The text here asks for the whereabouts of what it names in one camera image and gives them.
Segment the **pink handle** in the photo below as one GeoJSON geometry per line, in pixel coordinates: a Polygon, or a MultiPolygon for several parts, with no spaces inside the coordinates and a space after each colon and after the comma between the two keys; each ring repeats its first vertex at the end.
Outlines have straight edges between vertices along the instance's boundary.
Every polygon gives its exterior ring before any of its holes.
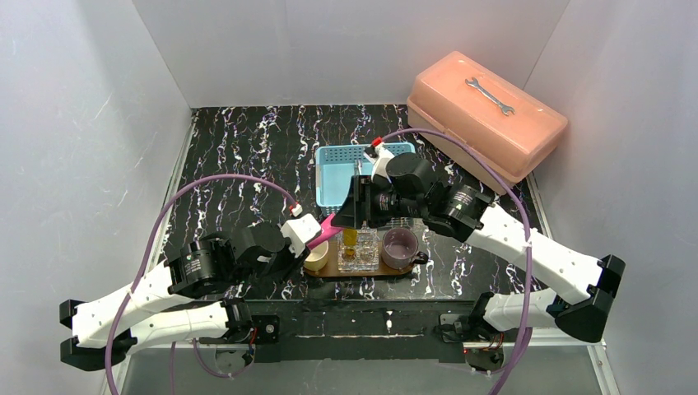
{"type": "Polygon", "coordinates": [[[334,213],[330,214],[327,218],[325,218],[325,221],[323,221],[323,223],[320,224],[320,227],[323,229],[323,233],[321,233],[317,239],[314,239],[310,241],[310,243],[308,243],[309,249],[314,249],[315,247],[321,245],[321,243],[323,243],[324,241],[331,239],[334,235],[342,231],[343,228],[337,228],[336,226],[332,226],[333,218],[334,213]]]}

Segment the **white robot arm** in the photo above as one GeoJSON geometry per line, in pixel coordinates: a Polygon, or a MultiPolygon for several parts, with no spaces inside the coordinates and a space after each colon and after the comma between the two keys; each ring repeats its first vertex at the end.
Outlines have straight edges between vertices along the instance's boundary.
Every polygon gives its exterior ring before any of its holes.
{"type": "MultiPolygon", "coordinates": [[[[300,215],[300,205],[292,212],[300,215]]],[[[252,327],[243,300],[224,300],[198,309],[164,312],[205,295],[222,293],[246,278],[283,278],[309,254],[306,245],[320,233],[306,214],[279,229],[269,223],[232,233],[216,232],[187,244],[181,256],[146,273],[126,305],[116,328],[112,361],[149,346],[198,337],[236,337],[252,327]]],[[[61,361],[83,370],[105,367],[109,330],[131,284],[98,300],[66,300],[60,321],[72,330],[61,343],[61,361]]]]}
{"type": "MultiPolygon", "coordinates": [[[[377,139],[365,150],[371,176],[352,178],[347,200],[332,225],[358,228],[386,225],[396,217],[421,218],[439,235],[490,251],[526,270],[526,248],[533,246],[533,272],[550,288],[531,293],[528,325],[559,328],[585,342],[598,342],[620,285],[625,263],[609,255],[578,253],[524,226],[493,197],[468,186],[446,185],[431,163],[414,153],[394,156],[377,139]]],[[[481,295],[463,325],[503,332],[519,326],[523,295],[481,295]]]]}

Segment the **purple mug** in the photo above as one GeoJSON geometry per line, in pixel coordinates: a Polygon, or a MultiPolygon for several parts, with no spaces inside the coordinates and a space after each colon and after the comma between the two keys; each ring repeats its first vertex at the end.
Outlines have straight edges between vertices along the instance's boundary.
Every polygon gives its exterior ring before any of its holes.
{"type": "Polygon", "coordinates": [[[415,263],[423,265],[429,261],[429,255],[419,251],[419,240],[414,233],[405,228],[393,228],[385,232],[380,257],[386,265],[396,270],[415,263]]]}

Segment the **black marble surface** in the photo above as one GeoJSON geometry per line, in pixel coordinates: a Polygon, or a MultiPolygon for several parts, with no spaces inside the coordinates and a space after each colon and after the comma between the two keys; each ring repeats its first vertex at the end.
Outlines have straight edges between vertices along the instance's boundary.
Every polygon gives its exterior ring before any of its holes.
{"type": "MultiPolygon", "coordinates": [[[[306,210],[315,206],[314,152],[318,147],[369,143],[377,136],[408,128],[404,105],[206,108],[195,112],[193,122],[180,187],[211,174],[251,174],[280,184],[306,210]]],[[[449,182],[484,188],[426,140],[417,136],[403,140],[412,142],[449,182]]],[[[531,225],[539,228],[528,185],[524,181],[514,191],[526,206],[531,225]]],[[[499,203],[519,217],[508,197],[499,203]]],[[[252,183],[226,181],[197,188],[177,202],[163,254],[175,258],[183,244],[216,230],[260,221],[278,223],[286,204],[281,194],[252,183]]],[[[475,300],[487,290],[523,291],[524,274],[501,258],[426,229],[416,233],[431,260],[407,276],[329,281],[299,270],[285,284],[243,283],[231,288],[228,295],[248,300],[475,300]]],[[[542,285],[535,281],[533,288],[539,290],[542,285]]]]}

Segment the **blue plastic basket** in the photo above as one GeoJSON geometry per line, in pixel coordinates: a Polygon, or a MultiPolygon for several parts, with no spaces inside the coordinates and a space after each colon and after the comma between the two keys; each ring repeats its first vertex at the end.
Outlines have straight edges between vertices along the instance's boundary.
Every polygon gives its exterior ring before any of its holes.
{"type": "MultiPolygon", "coordinates": [[[[349,193],[349,183],[361,159],[361,174],[370,175],[373,165],[364,157],[368,144],[354,146],[321,146],[315,152],[315,201],[325,216],[339,211],[349,193]]],[[[414,152],[410,142],[386,142],[394,155],[414,152]]]]}

